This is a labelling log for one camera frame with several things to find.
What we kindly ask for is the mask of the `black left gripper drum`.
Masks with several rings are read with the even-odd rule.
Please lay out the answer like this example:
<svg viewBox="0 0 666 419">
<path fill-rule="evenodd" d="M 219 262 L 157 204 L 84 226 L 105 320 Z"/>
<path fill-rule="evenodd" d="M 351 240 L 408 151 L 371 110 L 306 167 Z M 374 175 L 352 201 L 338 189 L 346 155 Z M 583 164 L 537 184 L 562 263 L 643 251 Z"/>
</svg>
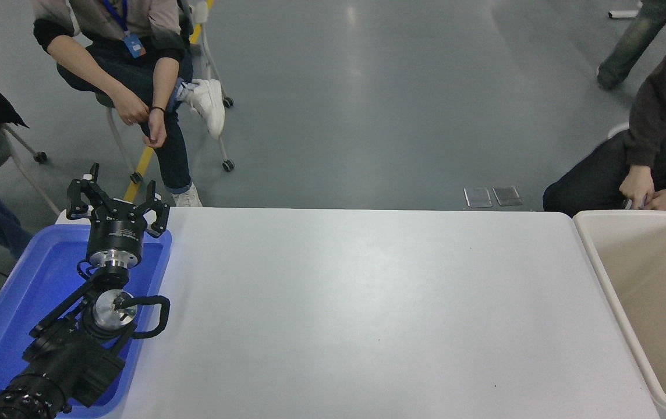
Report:
<svg viewBox="0 0 666 419">
<path fill-rule="evenodd" d="M 93 206 L 90 214 L 88 257 L 106 250 L 121 250 L 134 257 L 141 257 L 146 229 L 144 217 L 130 217 L 136 209 L 134 204 L 115 203 L 114 206 L 116 212 L 104 205 Z"/>
</svg>

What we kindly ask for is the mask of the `bin person's right hand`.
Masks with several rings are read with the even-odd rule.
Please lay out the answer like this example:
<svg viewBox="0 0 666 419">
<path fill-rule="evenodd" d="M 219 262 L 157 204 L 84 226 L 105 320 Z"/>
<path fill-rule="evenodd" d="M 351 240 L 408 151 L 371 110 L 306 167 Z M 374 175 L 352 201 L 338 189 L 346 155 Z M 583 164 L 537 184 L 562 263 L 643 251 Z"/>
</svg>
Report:
<svg viewBox="0 0 666 419">
<path fill-rule="evenodd" d="M 619 191 L 625 198 L 631 200 L 634 209 L 648 208 L 655 193 L 651 167 L 631 165 Z"/>
</svg>

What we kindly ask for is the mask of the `badge person's left hand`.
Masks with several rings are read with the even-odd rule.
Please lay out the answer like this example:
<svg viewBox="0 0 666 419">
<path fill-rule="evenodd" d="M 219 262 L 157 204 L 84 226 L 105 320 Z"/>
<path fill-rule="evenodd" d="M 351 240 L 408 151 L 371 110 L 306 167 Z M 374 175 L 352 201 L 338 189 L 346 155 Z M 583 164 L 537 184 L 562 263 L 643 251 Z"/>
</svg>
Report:
<svg viewBox="0 0 666 419">
<path fill-rule="evenodd" d="M 153 106 L 147 119 L 139 125 L 143 131 L 144 145 L 152 149 L 162 148 L 167 139 L 165 111 L 161 107 Z"/>
</svg>

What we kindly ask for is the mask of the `badge person's right hand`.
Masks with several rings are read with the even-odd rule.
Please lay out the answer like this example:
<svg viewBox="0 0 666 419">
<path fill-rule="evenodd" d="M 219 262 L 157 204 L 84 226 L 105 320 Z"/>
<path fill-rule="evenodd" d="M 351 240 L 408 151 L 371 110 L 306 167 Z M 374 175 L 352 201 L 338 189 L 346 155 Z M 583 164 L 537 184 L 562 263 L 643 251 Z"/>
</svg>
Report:
<svg viewBox="0 0 666 419">
<path fill-rule="evenodd" d="M 121 121 L 128 126 L 148 120 L 149 108 L 134 92 L 126 87 L 117 87 L 107 93 Z"/>
</svg>

